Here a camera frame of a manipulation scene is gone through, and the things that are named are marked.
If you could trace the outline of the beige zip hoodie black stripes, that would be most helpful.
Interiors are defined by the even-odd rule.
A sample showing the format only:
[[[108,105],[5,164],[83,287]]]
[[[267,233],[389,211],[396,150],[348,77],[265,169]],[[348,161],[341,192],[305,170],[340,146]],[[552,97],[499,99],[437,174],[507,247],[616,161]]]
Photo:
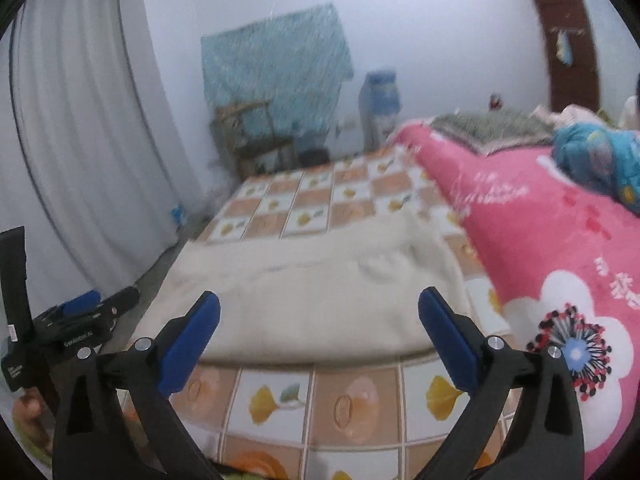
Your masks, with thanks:
[[[132,336],[153,337],[202,292],[220,301],[208,362],[306,364],[385,360],[431,350],[418,315],[435,286],[472,313],[454,252],[412,210],[326,234],[186,243]]]

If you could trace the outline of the person in white clothes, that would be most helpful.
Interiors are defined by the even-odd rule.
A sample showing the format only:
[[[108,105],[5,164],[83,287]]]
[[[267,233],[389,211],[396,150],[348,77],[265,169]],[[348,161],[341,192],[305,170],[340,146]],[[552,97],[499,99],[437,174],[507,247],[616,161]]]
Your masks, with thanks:
[[[624,104],[622,114],[618,120],[618,128],[622,130],[640,130],[640,76],[637,80],[636,91],[630,96]]]

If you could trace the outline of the checkered ginkgo pattern bed sheet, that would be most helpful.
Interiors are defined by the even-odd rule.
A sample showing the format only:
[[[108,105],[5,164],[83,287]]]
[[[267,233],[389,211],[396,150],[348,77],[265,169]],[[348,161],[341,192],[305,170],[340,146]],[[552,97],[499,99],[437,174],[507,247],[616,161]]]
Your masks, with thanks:
[[[469,398],[418,319],[438,288],[488,334],[493,284],[436,183],[402,148],[246,181],[183,247],[134,336],[206,290],[212,342],[170,403],[219,466],[275,479],[409,479]]]

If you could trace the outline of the small blue white package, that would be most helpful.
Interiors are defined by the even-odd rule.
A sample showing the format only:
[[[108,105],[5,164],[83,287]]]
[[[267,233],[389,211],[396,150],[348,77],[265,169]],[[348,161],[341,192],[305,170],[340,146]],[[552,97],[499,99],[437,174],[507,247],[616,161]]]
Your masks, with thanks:
[[[178,229],[183,229],[186,225],[186,213],[183,206],[178,205],[171,209],[171,217],[174,219]]]

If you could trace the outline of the white curtain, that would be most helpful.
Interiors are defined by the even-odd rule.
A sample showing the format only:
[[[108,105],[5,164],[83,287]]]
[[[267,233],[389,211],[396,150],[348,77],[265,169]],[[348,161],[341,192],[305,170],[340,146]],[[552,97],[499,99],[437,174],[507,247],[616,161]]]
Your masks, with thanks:
[[[1,225],[34,312],[134,284],[182,206],[134,86],[119,0],[26,0],[1,40]]]

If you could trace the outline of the pink floral blanket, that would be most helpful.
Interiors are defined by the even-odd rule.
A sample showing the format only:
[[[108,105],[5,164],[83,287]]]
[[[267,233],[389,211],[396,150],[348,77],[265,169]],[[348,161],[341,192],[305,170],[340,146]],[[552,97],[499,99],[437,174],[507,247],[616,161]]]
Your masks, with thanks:
[[[469,235],[515,340],[563,350],[586,477],[637,478],[638,218],[570,180],[548,148],[479,155],[424,122],[392,141],[435,180]]]

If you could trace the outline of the grey knitted blanket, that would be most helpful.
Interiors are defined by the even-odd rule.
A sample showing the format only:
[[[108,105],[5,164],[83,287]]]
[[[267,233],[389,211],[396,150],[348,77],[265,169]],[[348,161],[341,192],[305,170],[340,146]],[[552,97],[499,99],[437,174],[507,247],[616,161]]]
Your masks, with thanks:
[[[431,128],[484,156],[511,148],[550,145],[554,133],[539,118],[507,108],[440,115],[431,121]]]

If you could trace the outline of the wooden chair black seat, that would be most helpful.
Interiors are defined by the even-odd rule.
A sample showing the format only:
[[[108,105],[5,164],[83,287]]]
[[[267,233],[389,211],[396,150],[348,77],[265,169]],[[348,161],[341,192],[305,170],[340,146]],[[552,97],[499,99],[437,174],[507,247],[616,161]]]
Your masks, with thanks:
[[[224,142],[241,181],[296,167],[293,138],[277,133],[270,105],[270,100],[255,100],[215,107],[214,133]],[[267,130],[253,134],[246,130],[243,118],[256,110],[262,112]]]

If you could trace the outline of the blue patterned quilt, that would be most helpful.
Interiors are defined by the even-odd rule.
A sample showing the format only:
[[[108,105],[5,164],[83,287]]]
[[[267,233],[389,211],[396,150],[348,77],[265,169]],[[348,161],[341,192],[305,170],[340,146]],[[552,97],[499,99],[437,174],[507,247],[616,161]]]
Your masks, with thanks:
[[[589,122],[559,128],[552,157],[574,182],[639,214],[639,133]]]

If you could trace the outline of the small red object on bed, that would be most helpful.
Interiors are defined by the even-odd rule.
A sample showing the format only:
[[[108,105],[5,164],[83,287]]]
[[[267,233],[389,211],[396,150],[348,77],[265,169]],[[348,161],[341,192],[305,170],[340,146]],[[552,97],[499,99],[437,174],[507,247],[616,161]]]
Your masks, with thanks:
[[[503,100],[499,93],[493,93],[489,98],[489,109],[500,110],[503,107]]]

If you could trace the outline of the blue water dispenser bottle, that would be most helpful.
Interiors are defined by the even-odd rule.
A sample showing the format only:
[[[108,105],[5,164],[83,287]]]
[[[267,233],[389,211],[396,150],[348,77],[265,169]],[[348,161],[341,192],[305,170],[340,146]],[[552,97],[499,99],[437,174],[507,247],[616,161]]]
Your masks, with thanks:
[[[395,130],[401,111],[397,73],[392,68],[367,73],[359,93],[363,149],[373,152],[382,148]]]

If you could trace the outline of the brown wooden door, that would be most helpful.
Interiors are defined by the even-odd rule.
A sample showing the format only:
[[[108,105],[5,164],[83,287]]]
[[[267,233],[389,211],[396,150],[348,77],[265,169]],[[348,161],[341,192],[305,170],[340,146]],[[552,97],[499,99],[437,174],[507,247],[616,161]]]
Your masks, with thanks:
[[[600,108],[596,47],[584,0],[534,0],[547,49],[554,112],[576,104]]]

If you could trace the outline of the teal patterned hanging cloth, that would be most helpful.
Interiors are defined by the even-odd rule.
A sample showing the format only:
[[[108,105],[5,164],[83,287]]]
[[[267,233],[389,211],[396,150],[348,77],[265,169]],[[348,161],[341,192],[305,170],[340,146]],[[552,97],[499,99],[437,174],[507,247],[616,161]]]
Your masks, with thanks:
[[[201,55],[206,102],[268,101],[278,133],[328,132],[355,73],[331,3],[204,36]]]

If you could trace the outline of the blue cloth hanging on door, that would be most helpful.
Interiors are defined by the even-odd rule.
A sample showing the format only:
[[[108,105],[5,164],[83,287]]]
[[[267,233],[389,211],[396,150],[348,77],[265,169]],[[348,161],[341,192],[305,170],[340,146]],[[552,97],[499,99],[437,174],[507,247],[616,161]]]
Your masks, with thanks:
[[[573,66],[573,50],[570,45],[570,35],[565,29],[559,29],[556,34],[556,58],[564,66]]]

